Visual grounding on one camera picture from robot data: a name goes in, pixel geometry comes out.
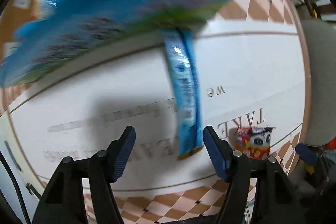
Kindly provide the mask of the red owl snack bag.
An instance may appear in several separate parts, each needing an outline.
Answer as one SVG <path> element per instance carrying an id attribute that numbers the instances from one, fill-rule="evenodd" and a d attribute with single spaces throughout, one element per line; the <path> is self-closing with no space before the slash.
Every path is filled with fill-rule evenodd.
<path id="1" fill-rule="evenodd" d="M 235 149 L 252 159 L 264 160 L 270 154 L 275 127 L 239 127 L 235 132 Z"/>

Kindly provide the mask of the checkered tablecloth with text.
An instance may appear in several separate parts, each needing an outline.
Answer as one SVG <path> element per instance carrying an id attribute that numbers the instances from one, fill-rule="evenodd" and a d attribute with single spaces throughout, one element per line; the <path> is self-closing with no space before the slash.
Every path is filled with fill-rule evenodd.
<path id="1" fill-rule="evenodd" d="M 202 124 L 235 141 L 238 127 L 273 126 L 271 154 L 285 173 L 306 135 L 309 59 L 290 0 L 232 0 L 195 30 Z M 34 83 L 2 92 L 1 152 L 34 215 L 61 159 L 105 149 L 136 130 L 113 192 L 125 223 L 216 214 L 227 186 L 205 149 L 178 159 L 177 111 L 160 32 L 84 55 Z"/>

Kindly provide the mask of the grey round chair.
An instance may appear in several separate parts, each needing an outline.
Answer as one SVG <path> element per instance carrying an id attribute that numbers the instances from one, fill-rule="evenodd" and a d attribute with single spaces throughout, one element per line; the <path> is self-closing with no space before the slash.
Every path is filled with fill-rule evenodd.
<path id="1" fill-rule="evenodd" d="M 311 107 L 305 144 L 322 146 L 335 137 L 335 28 L 320 19 L 302 21 L 311 75 Z"/>

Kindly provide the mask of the blue box flap strip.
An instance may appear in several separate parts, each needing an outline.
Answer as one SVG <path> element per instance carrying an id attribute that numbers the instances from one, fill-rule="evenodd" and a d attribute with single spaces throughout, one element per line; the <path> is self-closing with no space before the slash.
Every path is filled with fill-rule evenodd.
<path id="1" fill-rule="evenodd" d="M 162 34 L 177 111 L 178 159 L 185 159 L 204 146 L 193 33 L 176 28 Z"/>

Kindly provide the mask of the cardboard box with blue print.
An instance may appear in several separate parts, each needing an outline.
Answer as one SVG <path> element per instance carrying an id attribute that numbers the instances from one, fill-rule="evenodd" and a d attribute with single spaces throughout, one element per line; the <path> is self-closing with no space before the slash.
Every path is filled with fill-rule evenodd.
<path id="1" fill-rule="evenodd" d="M 33 20 L 14 32 L 1 87 L 32 83 L 103 44 L 163 26 L 209 20 L 229 0 L 34 0 Z"/>

